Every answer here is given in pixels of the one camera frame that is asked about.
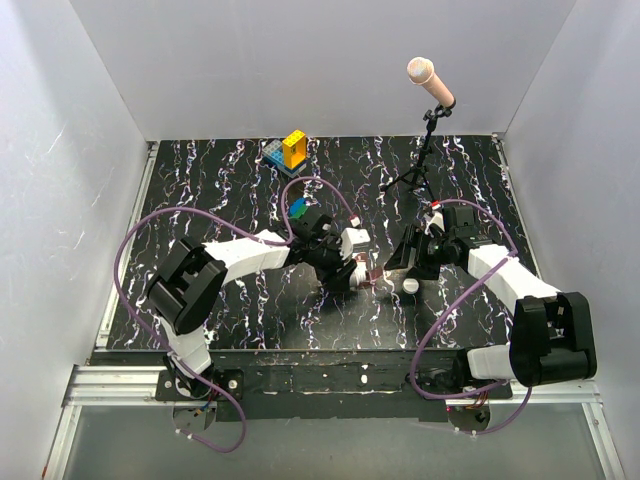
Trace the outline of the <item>red weekly pill organizer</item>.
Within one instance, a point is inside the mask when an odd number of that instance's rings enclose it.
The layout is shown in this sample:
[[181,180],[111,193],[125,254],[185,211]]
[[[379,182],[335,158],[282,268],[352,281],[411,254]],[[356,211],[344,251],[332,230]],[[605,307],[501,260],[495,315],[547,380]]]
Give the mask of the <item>red weekly pill organizer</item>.
[[368,280],[366,283],[361,285],[359,288],[368,288],[374,287],[380,278],[384,277],[384,270],[382,267],[372,267],[369,262],[369,256],[366,252],[354,253],[352,255],[352,260],[354,261],[354,265],[356,262],[363,262],[366,264],[367,268],[367,277]]

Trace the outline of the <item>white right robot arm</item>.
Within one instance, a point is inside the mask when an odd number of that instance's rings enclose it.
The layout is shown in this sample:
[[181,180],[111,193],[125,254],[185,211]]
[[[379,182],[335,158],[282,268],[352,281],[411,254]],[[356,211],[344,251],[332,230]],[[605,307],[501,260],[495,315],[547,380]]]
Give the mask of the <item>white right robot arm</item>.
[[455,397],[475,397],[512,380],[532,388],[594,377],[597,356],[587,298],[545,283],[520,262],[513,241],[500,245],[484,234],[479,217],[488,210],[444,200],[433,203],[432,211],[427,229],[405,229],[385,270],[436,280],[443,266],[457,266],[475,280],[469,293],[487,287],[513,321],[507,343],[457,353]]

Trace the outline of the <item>white bottle cap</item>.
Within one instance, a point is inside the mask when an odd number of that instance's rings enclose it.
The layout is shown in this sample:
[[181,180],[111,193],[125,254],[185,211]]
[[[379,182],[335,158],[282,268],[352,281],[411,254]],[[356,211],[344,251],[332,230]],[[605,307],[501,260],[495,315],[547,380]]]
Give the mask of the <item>white bottle cap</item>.
[[405,278],[402,283],[403,291],[408,295],[415,295],[420,288],[420,283],[414,278]]

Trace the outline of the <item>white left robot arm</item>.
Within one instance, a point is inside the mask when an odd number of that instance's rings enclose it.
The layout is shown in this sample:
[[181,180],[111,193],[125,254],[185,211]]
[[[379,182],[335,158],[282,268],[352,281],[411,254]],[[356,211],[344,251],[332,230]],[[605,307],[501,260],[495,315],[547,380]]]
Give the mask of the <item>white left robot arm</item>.
[[164,362],[176,390],[193,400],[212,390],[213,362],[203,325],[226,284],[303,263],[314,269],[325,290],[346,292],[366,280],[366,267],[356,260],[355,250],[370,241],[359,225],[337,231],[331,217],[312,211],[253,238],[207,243],[190,236],[180,239],[146,291],[167,336]]

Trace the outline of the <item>white vitamin pill bottle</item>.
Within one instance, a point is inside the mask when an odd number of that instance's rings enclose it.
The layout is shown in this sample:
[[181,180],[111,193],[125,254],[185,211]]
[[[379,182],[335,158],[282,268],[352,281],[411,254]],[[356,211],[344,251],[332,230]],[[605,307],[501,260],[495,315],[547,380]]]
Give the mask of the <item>white vitamin pill bottle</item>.
[[368,280],[367,275],[368,273],[367,273],[366,264],[363,262],[356,262],[355,268],[349,276],[349,288],[357,289],[361,285],[366,283]]

